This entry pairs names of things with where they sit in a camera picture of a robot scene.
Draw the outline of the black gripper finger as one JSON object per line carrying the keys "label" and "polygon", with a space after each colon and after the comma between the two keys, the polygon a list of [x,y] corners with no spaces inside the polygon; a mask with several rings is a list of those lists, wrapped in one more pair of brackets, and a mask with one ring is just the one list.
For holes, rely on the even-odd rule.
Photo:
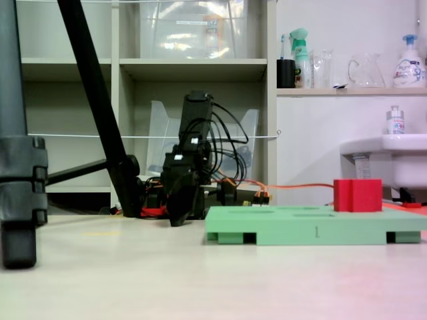
{"label": "black gripper finger", "polygon": [[194,207],[199,187],[194,176],[176,180],[167,198],[167,212],[172,227],[182,226]]}

